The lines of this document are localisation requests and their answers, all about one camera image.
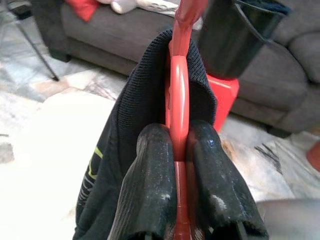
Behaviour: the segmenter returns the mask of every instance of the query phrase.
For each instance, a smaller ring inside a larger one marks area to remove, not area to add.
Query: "red stool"
[[[217,100],[216,117],[213,127],[219,132],[238,95],[239,81],[238,79],[221,80],[210,75],[207,75],[207,78]]]
[[[318,141],[306,154],[309,163],[320,172],[320,141]]]

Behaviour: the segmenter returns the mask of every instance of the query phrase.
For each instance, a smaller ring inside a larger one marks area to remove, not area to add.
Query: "sofa armrest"
[[[64,2],[64,0],[31,0],[31,10],[49,50],[68,54],[68,40],[61,18],[61,6]]]
[[[292,40],[288,47],[308,79],[320,84],[320,31],[302,34]]]

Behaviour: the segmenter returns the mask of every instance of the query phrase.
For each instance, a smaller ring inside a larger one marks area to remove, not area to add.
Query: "sofa cushion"
[[[174,20],[139,8],[119,15],[109,5],[100,5],[90,22],[83,22],[67,4],[62,6],[61,17],[67,36],[135,62]]]
[[[273,33],[273,38],[287,45],[298,35],[320,30],[320,1],[319,0],[278,0],[292,9]]]
[[[289,50],[302,65],[309,80],[320,84],[320,31],[295,38]]]
[[[239,97],[280,111],[290,111],[306,97],[308,81],[284,47],[264,46],[239,78]]]

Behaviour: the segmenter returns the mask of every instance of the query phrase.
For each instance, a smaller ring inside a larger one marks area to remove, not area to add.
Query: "gray sofa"
[[[264,46],[239,78],[232,112],[267,124],[276,135],[320,126],[320,1],[280,0],[293,10],[275,30],[283,49]],[[118,15],[101,5],[90,22],[63,0],[31,0],[50,54],[75,56],[128,75],[146,47],[173,19],[135,9]],[[199,33],[193,32],[197,40]]]

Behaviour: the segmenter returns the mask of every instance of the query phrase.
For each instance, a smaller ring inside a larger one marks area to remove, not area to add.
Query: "red pillow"
[[[71,5],[75,13],[88,22],[97,10],[100,2],[97,0],[65,0]]]

